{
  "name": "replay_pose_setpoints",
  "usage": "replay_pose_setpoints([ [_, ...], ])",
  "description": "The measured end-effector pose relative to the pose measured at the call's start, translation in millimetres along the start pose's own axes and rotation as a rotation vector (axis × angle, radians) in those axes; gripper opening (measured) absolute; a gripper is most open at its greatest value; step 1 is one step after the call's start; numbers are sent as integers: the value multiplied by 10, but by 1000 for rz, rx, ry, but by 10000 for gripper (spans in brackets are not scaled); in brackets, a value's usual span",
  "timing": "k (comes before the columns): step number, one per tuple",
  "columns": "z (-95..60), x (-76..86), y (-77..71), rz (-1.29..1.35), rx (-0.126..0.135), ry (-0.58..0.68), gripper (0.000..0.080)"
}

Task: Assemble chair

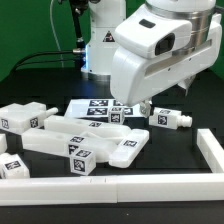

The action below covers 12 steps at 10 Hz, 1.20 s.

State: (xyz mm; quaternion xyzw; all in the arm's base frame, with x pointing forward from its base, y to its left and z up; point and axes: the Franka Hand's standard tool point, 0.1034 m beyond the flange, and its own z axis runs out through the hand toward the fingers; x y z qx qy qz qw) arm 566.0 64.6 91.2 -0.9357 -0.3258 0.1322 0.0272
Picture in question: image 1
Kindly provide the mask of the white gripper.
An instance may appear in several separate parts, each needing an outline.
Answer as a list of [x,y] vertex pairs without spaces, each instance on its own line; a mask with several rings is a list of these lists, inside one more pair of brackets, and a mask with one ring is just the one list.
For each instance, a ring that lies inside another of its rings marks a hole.
[[214,3],[144,3],[116,29],[110,91],[151,115],[154,95],[211,67],[222,26]]

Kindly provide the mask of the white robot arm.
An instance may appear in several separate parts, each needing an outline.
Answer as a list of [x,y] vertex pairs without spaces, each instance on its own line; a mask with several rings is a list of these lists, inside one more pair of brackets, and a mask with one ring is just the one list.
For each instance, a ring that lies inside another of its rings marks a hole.
[[112,96],[140,106],[211,67],[219,54],[224,8],[216,0],[145,0],[131,15],[125,0],[90,0],[91,39],[86,46],[88,77],[110,81]]

